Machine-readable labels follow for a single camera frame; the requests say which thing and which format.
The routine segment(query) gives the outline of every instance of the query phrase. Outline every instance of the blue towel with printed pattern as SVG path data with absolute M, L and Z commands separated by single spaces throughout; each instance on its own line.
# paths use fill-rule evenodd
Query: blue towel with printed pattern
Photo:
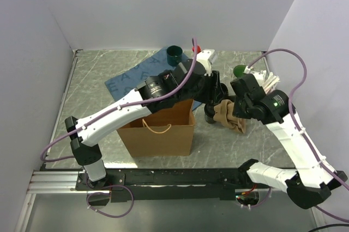
M 113 96 L 113 99 L 118 101 L 149 76 L 156 76 L 164 70 L 173 70 L 175 67 L 172 67 L 167 63 L 166 49 L 167 47 L 162 48 L 160 51 L 134 66 L 132 69 L 107 80 L 105 85 Z M 183 53 L 182 61 L 187 59 L 188 57 Z M 200 105 L 200 102 L 195 101 L 192 110 Z

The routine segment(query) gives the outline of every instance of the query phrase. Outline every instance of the white enclosure wall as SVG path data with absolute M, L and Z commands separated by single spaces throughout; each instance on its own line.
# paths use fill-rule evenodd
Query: white enclosure wall
M 43 0 L 0 0 L 0 230 L 13 231 L 73 53 Z
M 308 79 L 295 95 L 302 123 L 320 151 L 349 174 L 349 0 L 295 0 L 270 49 L 297 52 L 308 66 Z M 289 54 L 268 58 L 287 92 L 300 81 L 302 67 Z M 323 207 L 349 218 L 349 192 L 338 188 Z
M 293 0 L 46 0 L 73 49 L 266 50 Z

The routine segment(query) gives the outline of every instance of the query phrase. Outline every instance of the brown paper bag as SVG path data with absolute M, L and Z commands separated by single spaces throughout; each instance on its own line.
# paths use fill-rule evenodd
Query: brown paper bag
M 117 130 L 132 157 L 188 156 L 194 135 L 193 100 L 136 119 Z

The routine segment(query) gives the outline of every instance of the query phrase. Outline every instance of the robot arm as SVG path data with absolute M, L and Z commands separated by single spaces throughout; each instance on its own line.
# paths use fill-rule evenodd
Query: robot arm
M 256 76 L 252 74 L 245 74 L 232 81 L 231 86 L 236 93 L 234 116 L 254 118 L 266 125 L 278 138 L 295 165 L 295 169 L 279 169 L 250 160 L 242 168 L 252 182 L 278 188 L 286 192 L 298 206 L 308 209 L 322 203 L 331 195 L 331 190 L 340 186 L 339 182 L 320 166 L 321 162 L 340 179 L 347 180 L 345 173 L 337 172 L 317 150 L 293 107 L 294 117 L 301 128 L 301 131 L 298 131 L 289 112 L 288 96 L 284 92 L 274 90 L 266 94 Z M 311 141 L 321 159 L 320 162 L 316 160 L 304 135 Z
M 96 182 L 106 176 L 98 142 L 112 131 L 135 119 L 146 117 L 164 108 L 171 108 L 183 100 L 195 99 L 213 107 L 225 98 L 219 82 L 219 73 L 212 71 L 211 68 L 215 60 L 214 50 L 201 51 L 197 55 L 194 70 L 186 84 L 179 92 L 161 101 L 141 104 L 144 100 L 159 98 L 173 91 L 188 74 L 191 59 L 179 63 L 173 71 L 166 70 L 157 76 L 148 77 L 125 97 L 93 115 L 82 119 L 68 117 L 65 120 L 68 132 L 81 128 L 70 136 L 70 145 L 77 163 L 85 168 L 89 179 Z M 134 102 L 139 105 L 122 107 L 126 103 Z

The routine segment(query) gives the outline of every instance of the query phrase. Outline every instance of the rope handle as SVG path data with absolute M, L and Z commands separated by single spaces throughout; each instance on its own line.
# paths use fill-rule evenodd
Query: rope handle
M 153 133 L 155 133 L 155 134 L 164 134 L 165 132 L 167 132 L 168 130 L 170 130 L 170 128 L 171 128 L 171 124 L 168 124 L 168 128 L 166 129 L 166 130 L 164 130 L 164 131 L 161 131 L 161 132 L 157 132 L 157 131 L 154 131 L 154 130 L 152 130 L 149 126 L 148 126 L 148 124 L 146 123 L 146 121 L 144 120 L 144 119 L 142 119 L 142 123 L 143 123 L 143 127 L 147 127 L 147 129 L 149 129 L 151 132 L 153 132 Z

